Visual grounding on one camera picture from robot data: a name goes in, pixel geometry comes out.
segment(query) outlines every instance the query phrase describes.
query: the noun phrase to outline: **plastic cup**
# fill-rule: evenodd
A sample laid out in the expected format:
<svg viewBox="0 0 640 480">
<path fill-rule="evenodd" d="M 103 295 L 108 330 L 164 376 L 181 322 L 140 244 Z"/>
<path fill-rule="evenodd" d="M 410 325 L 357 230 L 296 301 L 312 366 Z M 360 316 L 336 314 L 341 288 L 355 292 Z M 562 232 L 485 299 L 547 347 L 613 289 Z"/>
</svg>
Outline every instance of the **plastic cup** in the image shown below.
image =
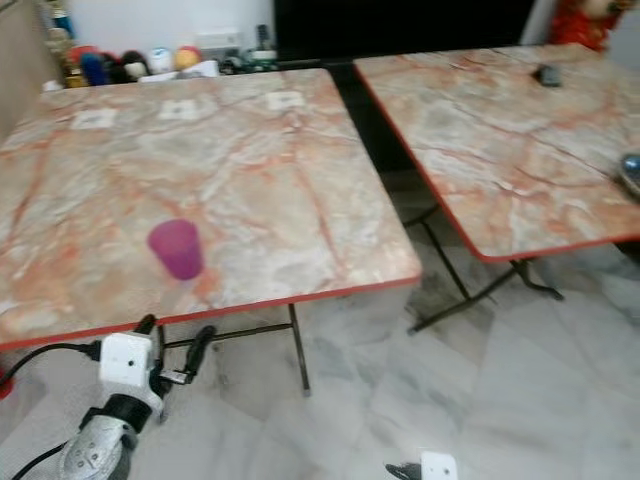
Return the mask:
<svg viewBox="0 0 640 480">
<path fill-rule="evenodd" d="M 188 220 L 161 223 L 151 231 L 147 243 L 178 280 L 190 280 L 202 271 L 198 229 Z"/>
</svg>

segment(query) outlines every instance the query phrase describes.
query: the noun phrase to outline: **marble tabletop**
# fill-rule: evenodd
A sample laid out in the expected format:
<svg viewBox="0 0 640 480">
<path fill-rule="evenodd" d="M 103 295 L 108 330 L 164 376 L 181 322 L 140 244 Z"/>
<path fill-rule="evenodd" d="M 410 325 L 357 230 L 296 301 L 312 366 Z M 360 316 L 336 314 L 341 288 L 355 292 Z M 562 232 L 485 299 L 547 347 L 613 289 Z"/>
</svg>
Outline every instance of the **marble tabletop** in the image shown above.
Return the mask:
<svg viewBox="0 0 640 480">
<path fill-rule="evenodd" d="M 562 87 L 531 76 L 560 67 Z M 485 261 L 640 239 L 617 181 L 640 151 L 640 79 L 579 45 L 356 61 L 418 169 Z"/>
<path fill-rule="evenodd" d="M 324 70 L 46 93 L 0 149 L 0 349 L 417 282 Z M 187 218 L 205 271 L 146 245 Z"/>
</svg>

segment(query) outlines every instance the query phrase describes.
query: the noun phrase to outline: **white label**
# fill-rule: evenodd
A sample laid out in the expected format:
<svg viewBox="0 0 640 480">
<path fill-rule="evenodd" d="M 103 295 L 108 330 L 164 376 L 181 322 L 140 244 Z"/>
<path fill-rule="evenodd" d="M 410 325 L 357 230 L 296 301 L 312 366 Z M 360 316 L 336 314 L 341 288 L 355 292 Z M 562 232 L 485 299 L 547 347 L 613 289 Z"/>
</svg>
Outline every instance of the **white label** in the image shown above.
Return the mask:
<svg viewBox="0 0 640 480">
<path fill-rule="evenodd" d="M 89 130 L 93 128 L 110 128 L 113 126 L 118 111 L 114 108 L 100 110 L 83 110 L 76 113 L 71 123 L 72 130 Z"/>
<path fill-rule="evenodd" d="M 166 100 L 158 114 L 160 120 L 197 120 L 195 100 Z"/>
<path fill-rule="evenodd" d="M 304 107 L 304 97 L 300 92 L 271 92 L 267 93 L 269 110 L 286 110 L 293 107 Z"/>
</svg>

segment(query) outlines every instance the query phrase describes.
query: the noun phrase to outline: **floor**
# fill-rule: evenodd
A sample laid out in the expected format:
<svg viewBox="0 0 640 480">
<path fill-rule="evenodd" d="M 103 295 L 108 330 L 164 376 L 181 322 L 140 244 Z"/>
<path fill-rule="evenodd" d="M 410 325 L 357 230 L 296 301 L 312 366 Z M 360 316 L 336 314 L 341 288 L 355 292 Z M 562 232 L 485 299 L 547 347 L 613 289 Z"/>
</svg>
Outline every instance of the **floor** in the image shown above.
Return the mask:
<svg viewBox="0 0 640 480">
<path fill-rule="evenodd" d="M 387 181 L 401 216 L 432 201 L 419 181 Z M 471 290 L 505 268 L 474 260 L 443 217 L 433 224 Z M 417 461 L 423 449 L 452 453 L 462 480 L 636 478 L 640 268 L 613 246 L 550 257 L 535 270 L 564 302 L 514 279 L 409 337 L 412 312 L 459 297 L 426 235 L 410 234 L 425 267 L 421 289 L 300 306 L 311 398 L 301 395 L 290 332 L 219 344 L 196 383 L 172 392 L 164 423 L 143 432 L 130 478 L 390 480 L 385 463 Z M 176 364 L 180 353 L 172 351 Z M 37 401 L 0 444 L 2 480 L 71 436 L 97 398 L 95 366 L 73 353 L 52 354 L 30 375 L 21 388 Z M 27 478 L 50 478 L 52 464 Z"/>
</svg>

